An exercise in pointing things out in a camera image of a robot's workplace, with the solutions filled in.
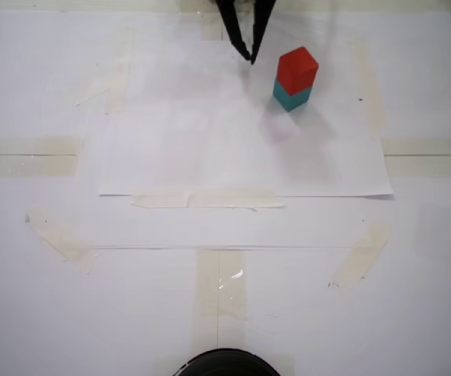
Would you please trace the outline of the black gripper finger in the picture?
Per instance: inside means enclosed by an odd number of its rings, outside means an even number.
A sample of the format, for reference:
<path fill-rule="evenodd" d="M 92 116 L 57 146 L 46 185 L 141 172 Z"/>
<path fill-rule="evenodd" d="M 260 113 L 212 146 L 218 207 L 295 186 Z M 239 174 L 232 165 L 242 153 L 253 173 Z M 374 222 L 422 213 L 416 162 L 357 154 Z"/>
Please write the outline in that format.
<path fill-rule="evenodd" d="M 253 44 L 251 52 L 251 65 L 257 59 L 262 39 L 265 35 L 269 18 L 276 4 L 276 0 L 255 0 L 254 1 L 254 24 L 253 24 Z"/>
<path fill-rule="evenodd" d="M 216 0 L 215 2 L 232 46 L 246 61 L 250 61 L 251 55 L 241 35 L 234 1 Z"/>

